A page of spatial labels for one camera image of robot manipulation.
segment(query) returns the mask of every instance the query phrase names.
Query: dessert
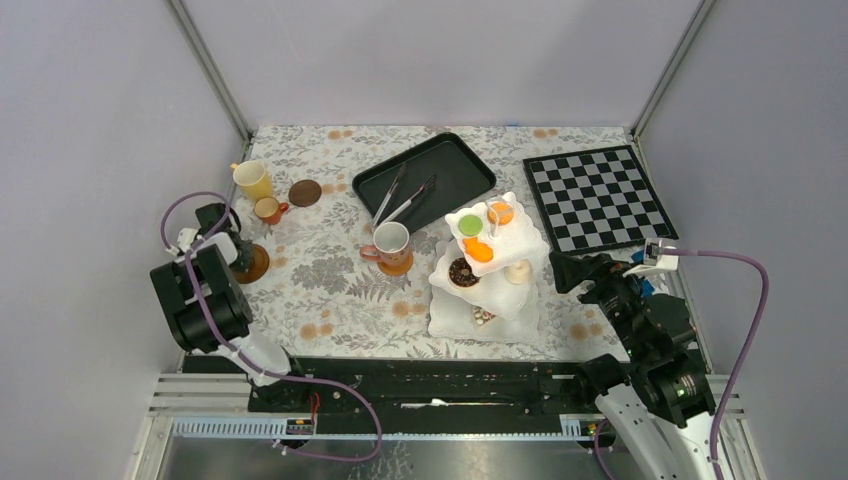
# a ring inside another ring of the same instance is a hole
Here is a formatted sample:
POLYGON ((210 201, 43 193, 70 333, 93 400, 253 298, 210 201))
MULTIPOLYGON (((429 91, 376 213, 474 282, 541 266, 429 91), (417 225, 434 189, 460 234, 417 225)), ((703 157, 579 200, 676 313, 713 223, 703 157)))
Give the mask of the dessert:
POLYGON ((474 307, 474 321, 477 322, 477 325, 485 325, 486 322, 495 318, 492 312, 487 312, 480 307, 474 307))
POLYGON ((513 285, 527 283, 533 276, 533 268, 527 260, 513 263, 504 268, 504 277, 513 285))
POLYGON ((498 202, 489 206, 487 216, 491 223, 495 223, 497 221, 498 225, 506 225, 512 221, 512 218, 515 216, 515 212, 510 204, 498 202))
POLYGON ((462 239, 462 244, 465 245, 465 253, 480 263, 490 262, 495 258, 495 252, 492 250, 492 247, 481 242, 477 237, 464 238, 462 239))
POLYGON ((464 257, 457 258, 451 263, 448 269, 448 277, 457 287, 471 287, 477 285, 480 281, 479 277, 475 277, 471 272, 471 265, 464 257))
POLYGON ((466 237, 476 237, 483 231, 483 220, 477 215, 466 215, 459 219, 457 227, 466 237))

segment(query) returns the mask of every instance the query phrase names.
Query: white tiered stand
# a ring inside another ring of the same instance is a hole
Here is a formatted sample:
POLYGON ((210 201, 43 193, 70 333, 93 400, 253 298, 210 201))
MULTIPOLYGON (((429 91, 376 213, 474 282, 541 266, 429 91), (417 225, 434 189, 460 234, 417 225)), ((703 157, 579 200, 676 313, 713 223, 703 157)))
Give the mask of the white tiered stand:
POLYGON ((486 220, 485 202, 445 216, 454 238, 436 245, 438 260, 429 278, 433 285, 430 335, 507 343, 532 344, 538 341, 536 299, 539 294, 536 281, 548 261, 550 248, 524 212, 524 207, 516 201, 515 194, 509 192, 502 198, 512 206, 514 217, 508 224, 498 227, 496 236, 492 235, 492 224, 486 220), (483 219, 483 231, 477 238, 494 251, 491 261, 480 263, 465 253, 462 239, 467 237, 458 228, 459 219, 465 215, 477 215, 483 219), (451 263, 462 256, 471 265, 474 275, 480 277, 480 282, 471 287, 458 287, 448 277, 451 263), (522 260, 530 262, 531 279, 514 285, 507 281, 503 269, 522 260), (473 314, 475 305, 496 317, 478 325, 473 314))

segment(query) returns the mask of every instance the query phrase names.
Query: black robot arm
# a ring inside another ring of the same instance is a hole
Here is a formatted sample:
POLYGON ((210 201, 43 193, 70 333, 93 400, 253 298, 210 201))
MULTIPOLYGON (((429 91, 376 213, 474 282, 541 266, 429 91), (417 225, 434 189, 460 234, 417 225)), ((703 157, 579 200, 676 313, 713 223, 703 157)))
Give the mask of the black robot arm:
POLYGON ((696 335, 685 300, 643 296, 643 279, 625 275, 634 265, 607 254, 579 259, 554 252, 550 260, 557 292, 566 294, 583 281, 592 282, 577 299, 598 305, 630 357, 629 364, 607 354, 581 365, 578 378, 586 403, 625 383, 649 412, 680 428, 699 413, 715 412, 704 362, 697 350, 689 350, 696 335))

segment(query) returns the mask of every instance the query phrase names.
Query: floral tablecloth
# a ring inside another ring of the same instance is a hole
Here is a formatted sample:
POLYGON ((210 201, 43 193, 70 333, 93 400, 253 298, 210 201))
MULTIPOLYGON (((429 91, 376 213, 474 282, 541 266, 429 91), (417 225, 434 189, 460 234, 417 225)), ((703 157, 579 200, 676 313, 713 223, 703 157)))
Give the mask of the floral tablecloth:
POLYGON ((323 195, 311 207, 292 207, 273 227, 253 215, 249 200, 236 199, 243 236, 271 256, 268 273, 242 286, 255 324, 294 355, 582 361, 612 353, 626 359, 600 311, 577 301, 579 289, 556 293, 550 265, 539 282, 538 344, 431 337, 427 277, 436 242, 450 238, 443 220, 412 235, 415 264, 403 277, 387 277, 359 258, 359 247, 371 243, 371 216, 351 189, 353 177, 444 131, 462 137, 497 175, 497 186, 483 198, 515 192, 540 230, 521 161, 626 143, 621 128, 262 127, 250 159, 271 172, 280 201, 303 179, 321 184, 323 195))

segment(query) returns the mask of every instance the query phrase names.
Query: black tray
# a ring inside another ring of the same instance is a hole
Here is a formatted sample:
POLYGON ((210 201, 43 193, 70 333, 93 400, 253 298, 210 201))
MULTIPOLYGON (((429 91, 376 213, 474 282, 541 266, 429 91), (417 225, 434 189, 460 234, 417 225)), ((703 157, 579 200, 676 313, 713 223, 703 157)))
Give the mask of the black tray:
POLYGON ((465 205, 495 186, 495 174, 455 133, 442 133, 365 170, 353 178, 353 191, 372 217, 392 184, 401 164, 406 175, 381 215, 386 218, 405 202, 430 175, 436 186, 418 199, 395 222, 410 233, 465 205))

